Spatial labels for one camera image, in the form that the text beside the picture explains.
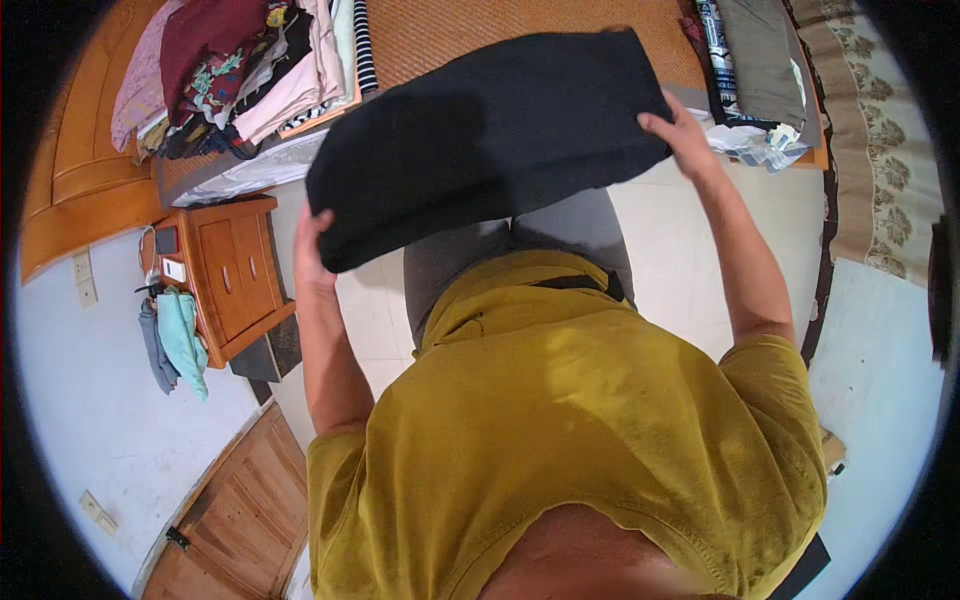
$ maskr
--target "electrical outlet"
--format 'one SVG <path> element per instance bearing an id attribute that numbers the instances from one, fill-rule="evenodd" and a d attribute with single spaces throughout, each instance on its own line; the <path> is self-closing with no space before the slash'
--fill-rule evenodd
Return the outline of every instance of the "electrical outlet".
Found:
<path id="1" fill-rule="evenodd" d="M 84 490 L 84 495 L 80 496 L 80 506 L 93 520 L 97 520 L 104 513 L 104 509 L 100 508 L 100 502 L 97 502 L 90 490 Z"/>
<path id="2" fill-rule="evenodd" d="M 83 310 L 92 308 L 97 304 L 97 288 L 93 287 L 93 277 L 78 283 L 77 293 L 80 294 L 80 307 Z"/>
<path id="3" fill-rule="evenodd" d="M 90 265 L 90 248 L 73 255 L 73 280 L 80 283 L 84 279 L 93 277 L 93 267 Z"/>
<path id="4" fill-rule="evenodd" d="M 90 518 L 98 527 L 107 532 L 108 536 L 112 538 L 117 533 L 116 521 L 100 506 L 90 490 L 84 490 L 84 495 L 80 496 L 80 506 L 85 513 L 90 515 Z"/>
<path id="5" fill-rule="evenodd" d="M 97 519 L 97 525 L 100 525 L 100 528 L 106 531 L 107 535 L 111 538 L 117 533 L 117 524 L 107 513 L 100 513 L 100 518 Z"/>

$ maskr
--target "maroon clothing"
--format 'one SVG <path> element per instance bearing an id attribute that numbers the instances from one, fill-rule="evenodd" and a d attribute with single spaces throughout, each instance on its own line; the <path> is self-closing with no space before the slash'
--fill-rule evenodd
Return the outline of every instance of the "maroon clothing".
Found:
<path id="1" fill-rule="evenodd" d="M 184 89 L 203 60 L 232 55 L 263 30 L 268 0 L 189 0 L 170 15 L 160 44 L 160 81 L 170 124 L 183 125 Z"/>

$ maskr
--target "wooden headboard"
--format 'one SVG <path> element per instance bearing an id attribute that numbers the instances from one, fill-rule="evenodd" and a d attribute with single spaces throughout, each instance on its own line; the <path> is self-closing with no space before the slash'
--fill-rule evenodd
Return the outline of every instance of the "wooden headboard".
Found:
<path id="1" fill-rule="evenodd" d="M 72 65 L 40 135 L 20 230 L 20 280 L 55 258 L 166 215 L 152 161 L 110 142 L 117 91 L 164 0 L 119 0 Z"/>

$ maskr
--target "olive green clothing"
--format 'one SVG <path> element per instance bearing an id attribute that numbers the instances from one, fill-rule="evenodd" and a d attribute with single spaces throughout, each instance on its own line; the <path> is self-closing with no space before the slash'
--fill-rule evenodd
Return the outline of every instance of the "olive green clothing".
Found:
<path id="1" fill-rule="evenodd" d="M 438 300 L 366 435 L 307 452 L 315 596 L 474 600 L 530 523 L 583 503 L 716 591 L 765 598 L 827 498 L 806 370 L 776 336 L 700 350 L 589 289 L 583 258 L 496 258 Z"/>

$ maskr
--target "person's hand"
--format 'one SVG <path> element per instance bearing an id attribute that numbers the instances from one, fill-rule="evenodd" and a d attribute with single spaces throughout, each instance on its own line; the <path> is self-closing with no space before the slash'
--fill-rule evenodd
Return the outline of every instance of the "person's hand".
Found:
<path id="1" fill-rule="evenodd" d="M 650 112 L 642 112 L 636 121 L 644 131 L 665 141 L 673 149 L 680 172 L 688 179 L 696 180 L 720 167 L 719 161 L 707 144 L 704 130 L 671 92 L 663 91 L 666 104 L 673 110 L 674 122 L 668 123 Z"/>
<path id="2" fill-rule="evenodd" d="M 333 291 L 337 276 L 326 269 L 320 259 L 317 243 L 320 234 L 333 225 L 333 211 L 327 209 L 319 216 L 310 216 L 310 205 L 303 203 L 297 234 L 294 236 L 294 288 L 297 300 L 301 296 L 328 294 Z"/>

